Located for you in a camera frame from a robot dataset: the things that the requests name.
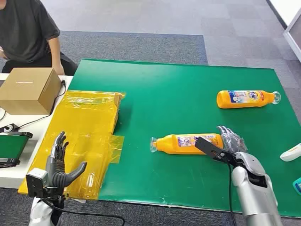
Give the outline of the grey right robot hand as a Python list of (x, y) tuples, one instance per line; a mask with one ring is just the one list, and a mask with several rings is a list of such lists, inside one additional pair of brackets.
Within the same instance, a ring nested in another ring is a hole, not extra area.
[(233, 132), (230, 128), (227, 128), (225, 126), (217, 126), (221, 133), (221, 137), (223, 139), (224, 150), (229, 151), (230, 153), (236, 153), (236, 152), (244, 152), (247, 153), (248, 149), (244, 143), (244, 140)]

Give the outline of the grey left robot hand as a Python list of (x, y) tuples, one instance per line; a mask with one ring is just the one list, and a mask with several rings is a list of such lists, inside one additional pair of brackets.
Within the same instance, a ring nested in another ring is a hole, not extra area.
[(69, 145), (68, 141), (65, 141), (66, 138), (66, 135), (64, 131), (60, 132), (54, 140), (51, 155), (47, 159), (45, 170), (48, 173), (48, 185), (50, 187), (63, 190), (83, 174), (87, 167), (88, 162), (83, 161), (76, 169), (66, 173), (65, 155), (66, 149)]

